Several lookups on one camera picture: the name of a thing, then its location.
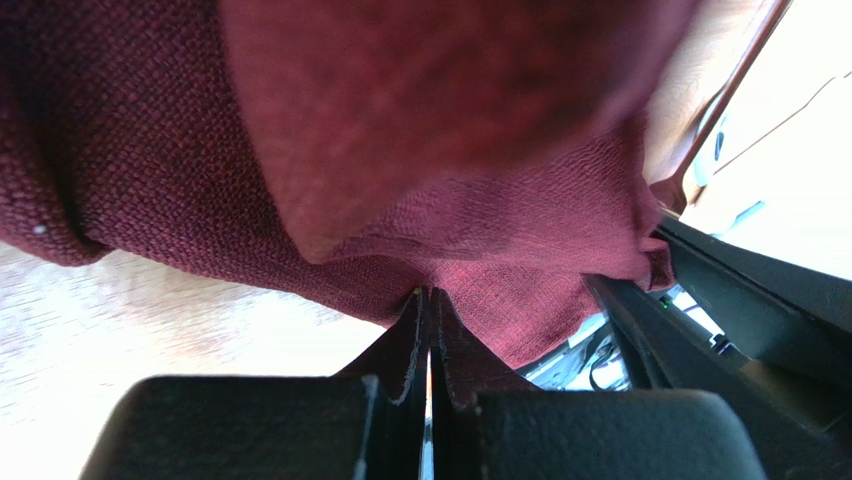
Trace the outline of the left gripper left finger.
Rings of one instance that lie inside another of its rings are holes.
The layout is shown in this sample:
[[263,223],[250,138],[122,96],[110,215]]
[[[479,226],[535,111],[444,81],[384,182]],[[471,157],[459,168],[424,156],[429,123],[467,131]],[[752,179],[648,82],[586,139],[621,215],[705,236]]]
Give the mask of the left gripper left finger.
[[416,479],[429,295],[329,377],[157,376],[112,411],[86,479]]

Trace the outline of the dark red cloth napkin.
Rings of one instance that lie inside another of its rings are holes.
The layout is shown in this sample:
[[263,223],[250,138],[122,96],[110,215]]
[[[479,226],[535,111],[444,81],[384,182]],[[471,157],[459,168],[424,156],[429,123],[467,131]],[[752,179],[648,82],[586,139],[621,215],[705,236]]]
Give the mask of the dark red cloth napkin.
[[696,1],[5,1],[1,238],[129,251],[391,324],[451,297],[512,367],[660,288],[647,104]]

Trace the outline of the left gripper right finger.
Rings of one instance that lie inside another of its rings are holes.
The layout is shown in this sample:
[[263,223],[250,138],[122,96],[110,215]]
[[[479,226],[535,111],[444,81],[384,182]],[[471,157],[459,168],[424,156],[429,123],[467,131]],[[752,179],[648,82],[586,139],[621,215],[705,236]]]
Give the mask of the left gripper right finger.
[[762,479],[745,427],[698,390],[545,391],[431,293],[438,479]]

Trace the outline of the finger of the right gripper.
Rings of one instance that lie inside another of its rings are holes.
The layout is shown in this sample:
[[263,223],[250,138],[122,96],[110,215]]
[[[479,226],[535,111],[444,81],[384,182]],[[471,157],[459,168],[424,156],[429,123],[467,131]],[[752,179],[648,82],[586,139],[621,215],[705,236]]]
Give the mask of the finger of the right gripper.
[[633,343],[654,386],[719,395],[739,417],[770,479],[849,479],[851,455],[829,436],[808,426],[772,399],[706,339],[629,281],[599,275],[585,278],[610,321]]
[[681,286],[748,353],[851,351],[851,282],[730,245],[665,218]]

